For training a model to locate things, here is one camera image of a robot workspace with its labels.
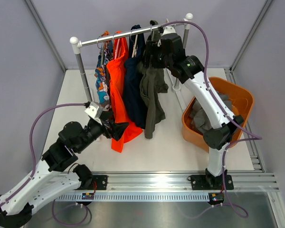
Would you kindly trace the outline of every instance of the orange garment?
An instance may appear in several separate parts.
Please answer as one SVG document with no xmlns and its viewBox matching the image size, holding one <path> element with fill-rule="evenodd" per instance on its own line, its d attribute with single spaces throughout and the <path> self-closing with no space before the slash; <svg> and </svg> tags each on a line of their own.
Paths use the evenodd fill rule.
<svg viewBox="0 0 285 228">
<path fill-rule="evenodd" d="M 123 123 L 128 122 L 130 125 L 124 131 L 122 138 L 119 141 L 112 139 L 112 149 L 117 152 L 122 152 L 124 143 L 127 143 L 140 135 L 143 130 L 135 126 L 135 123 L 132 122 L 126 112 L 124 102 L 122 100 L 123 91 L 124 91 L 124 76 L 126 69 L 124 68 L 124 62 L 129 56 L 128 44 L 125 38 L 120 38 L 114 40 L 114 53 L 117 49 L 118 56 L 116 59 L 111 60 L 107 64 L 107 69 L 110 73 L 110 99 L 112 103 L 112 110 L 114 112 L 115 122 Z"/>
</svg>

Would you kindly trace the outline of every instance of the dark blue garment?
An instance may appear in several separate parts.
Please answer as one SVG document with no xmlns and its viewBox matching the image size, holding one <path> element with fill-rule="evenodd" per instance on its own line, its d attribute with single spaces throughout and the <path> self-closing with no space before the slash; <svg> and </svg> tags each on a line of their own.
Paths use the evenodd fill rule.
<svg viewBox="0 0 285 228">
<path fill-rule="evenodd" d="M 140 25 L 135 25 L 131 30 L 140 28 Z M 143 74 L 137 72 L 136 68 L 142 59 L 146 44 L 144 35 L 139 34 L 137 37 L 136 56 L 132 58 L 135 36 L 136 35 L 133 35 L 129 39 L 129 59 L 124 63 L 126 75 L 124 77 L 123 103 L 130 120 L 132 120 L 137 127 L 145 129 L 148 109 L 141 98 L 139 87 Z"/>
</svg>

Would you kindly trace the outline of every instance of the orange basket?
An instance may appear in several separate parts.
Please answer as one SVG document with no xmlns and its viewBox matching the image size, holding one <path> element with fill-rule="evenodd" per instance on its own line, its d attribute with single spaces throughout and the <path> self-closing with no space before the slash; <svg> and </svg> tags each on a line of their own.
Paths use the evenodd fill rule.
<svg viewBox="0 0 285 228">
<path fill-rule="evenodd" d="M 232 102 L 232 112 L 234 115 L 241 115 L 243 117 L 243 127 L 245 127 L 254 104 L 252 94 L 248 90 L 219 77 L 210 77 L 209 79 L 216 91 L 229 95 L 229 100 Z M 183 126 L 181 133 L 186 141 L 209 152 L 209 147 L 205 143 L 202 133 L 196 129 L 195 125 L 191 124 L 192 118 L 190 117 L 190 113 L 195 100 L 194 97 L 182 115 L 181 120 Z M 241 135 L 242 131 L 237 129 L 231 142 L 240 139 Z"/>
</svg>

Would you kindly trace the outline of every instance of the gray wall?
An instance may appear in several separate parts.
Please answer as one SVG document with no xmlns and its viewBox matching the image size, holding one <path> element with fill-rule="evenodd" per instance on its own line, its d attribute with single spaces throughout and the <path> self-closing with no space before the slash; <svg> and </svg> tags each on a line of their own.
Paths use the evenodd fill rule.
<svg viewBox="0 0 285 228">
<path fill-rule="evenodd" d="M 22 0 L 0 0 L 0 194 L 32 169 L 29 131 L 56 104 L 64 74 Z M 52 114 L 34 133 L 40 156 Z"/>
<path fill-rule="evenodd" d="M 77 68 L 69 39 L 95 39 L 105 30 L 128 31 L 131 26 L 149 26 L 151 19 L 164 23 L 194 15 L 209 38 L 212 67 L 229 67 L 265 0 L 33 0 L 43 22 L 68 68 Z M 96 45 L 83 48 L 86 68 L 95 68 Z M 192 29 L 187 53 L 205 59 L 205 44 L 199 31 Z"/>
<path fill-rule="evenodd" d="M 250 117 L 266 169 L 274 172 L 285 202 L 285 0 L 275 1 L 235 70 L 255 97 Z"/>
</svg>

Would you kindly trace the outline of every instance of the white tabletop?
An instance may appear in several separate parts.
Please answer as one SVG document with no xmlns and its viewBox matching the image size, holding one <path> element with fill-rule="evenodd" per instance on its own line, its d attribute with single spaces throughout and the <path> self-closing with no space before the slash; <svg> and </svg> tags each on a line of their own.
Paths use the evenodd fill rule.
<svg viewBox="0 0 285 228">
<path fill-rule="evenodd" d="M 87 79 L 93 90 L 93 97 L 98 101 L 95 88 L 94 70 L 87 70 Z M 223 69 L 209 69 L 209 76 L 226 78 Z M 156 125 L 153 138 L 145 139 L 142 133 L 134 140 L 126 143 L 123 152 L 111 149 L 111 140 L 104 136 L 93 142 L 81 154 L 78 163 L 85 164 L 91 171 L 201 171 L 208 164 L 208 153 L 187 142 L 181 135 L 182 111 L 176 95 L 171 91 L 169 76 L 165 75 L 169 86 L 167 94 L 159 94 L 160 103 L 166 113 L 166 119 Z M 192 94 L 182 88 L 186 104 Z M 86 95 L 79 70 L 68 70 L 60 91 L 57 104 L 84 103 Z M 63 107 L 55 111 L 48 132 L 44 152 L 53 144 L 58 133 L 70 121 L 78 121 L 86 125 L 89 117 L 84 107 Z M 233 171 L 253 170 L 253 165 L 245 143 L 238 143 L 227 154 L 227 169 Z"/>
</svg>

